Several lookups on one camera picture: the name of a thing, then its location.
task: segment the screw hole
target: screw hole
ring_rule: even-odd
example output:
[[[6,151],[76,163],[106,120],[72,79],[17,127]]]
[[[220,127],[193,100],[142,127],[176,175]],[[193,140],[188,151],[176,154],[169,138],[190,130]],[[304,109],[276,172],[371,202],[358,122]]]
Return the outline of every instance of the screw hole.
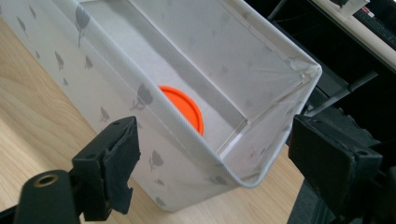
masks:
[[[57,175],[43,175],[35,181],[34,186],[36,188],[43,188],[55,183],[58,180],[58,178],[59,176]]]

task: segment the storage box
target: storage box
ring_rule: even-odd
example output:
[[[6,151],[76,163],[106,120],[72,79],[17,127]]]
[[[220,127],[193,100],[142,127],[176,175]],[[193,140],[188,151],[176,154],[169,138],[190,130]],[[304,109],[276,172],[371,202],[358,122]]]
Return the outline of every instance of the storage box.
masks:
[[[100,132],[138,120],[133,177],[176,211],[260,184],[320,66],[236,0],[0,0],[2,17]],[[196,132],[159,85],[202,112]]]

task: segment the white fabric box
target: white fabric box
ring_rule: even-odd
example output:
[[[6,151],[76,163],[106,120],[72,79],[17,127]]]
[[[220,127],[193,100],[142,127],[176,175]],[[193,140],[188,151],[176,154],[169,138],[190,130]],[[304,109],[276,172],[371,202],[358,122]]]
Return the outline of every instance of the white fabric box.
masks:
[[[142,156],[133,177],[168,211],[257,186],[321,74],[240,0],[0,0],[0,7],[97,132],[137,117]],[[159,85],[198,105],[203,136]]]

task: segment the black bracket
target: black bracket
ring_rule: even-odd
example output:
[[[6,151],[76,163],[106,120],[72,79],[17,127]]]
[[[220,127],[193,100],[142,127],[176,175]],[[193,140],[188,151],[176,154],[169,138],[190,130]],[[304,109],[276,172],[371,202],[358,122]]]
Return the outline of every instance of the black bracket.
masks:
[[[105,221],[112,209],[126,214],[131,172],[140,159],[135,117],[108,125],[75,158],[73,169],[48,171],[28,180],[20,203],[0,213],[0,223]]]

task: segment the fabric bin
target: fabric bin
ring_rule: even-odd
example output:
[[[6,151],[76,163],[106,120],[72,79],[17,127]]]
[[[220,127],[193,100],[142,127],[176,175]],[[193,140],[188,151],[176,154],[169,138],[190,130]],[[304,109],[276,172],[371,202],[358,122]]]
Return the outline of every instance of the fabric bin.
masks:
[[[0,0],[2,17],[99,133],[136,116],[133,177],[176,211],[261,183],[320,66],[237,0]],[[200,108],[196,132],[160,85]]]

